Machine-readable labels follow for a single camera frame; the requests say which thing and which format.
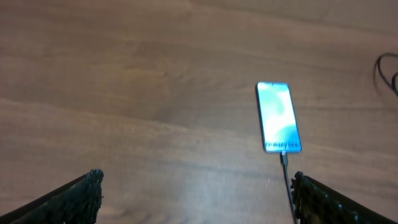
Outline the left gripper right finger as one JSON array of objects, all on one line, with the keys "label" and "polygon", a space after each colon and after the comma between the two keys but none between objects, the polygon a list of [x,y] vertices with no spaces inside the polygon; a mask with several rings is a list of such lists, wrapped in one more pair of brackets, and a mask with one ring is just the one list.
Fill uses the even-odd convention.
[{"label": "left gripper right finger", "polygon": [[293,214],[300,224],[397,224],[303,172],[295,174],[290,188]]}]

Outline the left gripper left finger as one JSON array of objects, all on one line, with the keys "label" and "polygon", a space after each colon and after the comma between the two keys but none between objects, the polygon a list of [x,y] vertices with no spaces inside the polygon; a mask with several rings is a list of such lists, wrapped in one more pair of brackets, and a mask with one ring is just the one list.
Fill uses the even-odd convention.
[{"label": "left gripper left finger", "polygon": [[102,204],[104,173],[81,177],[1,216],[1,223],[96,223]]}]

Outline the Samsung Galaxy smartphone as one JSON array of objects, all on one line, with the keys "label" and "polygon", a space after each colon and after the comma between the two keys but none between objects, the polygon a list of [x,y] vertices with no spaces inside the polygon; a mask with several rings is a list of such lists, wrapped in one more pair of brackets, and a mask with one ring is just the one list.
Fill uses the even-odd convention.
[{"label": "Samsung Galaxy smartphone", "polygon": [[265,151],[300,153],[302,143],[289,85],[259,82],[256,93]]}]

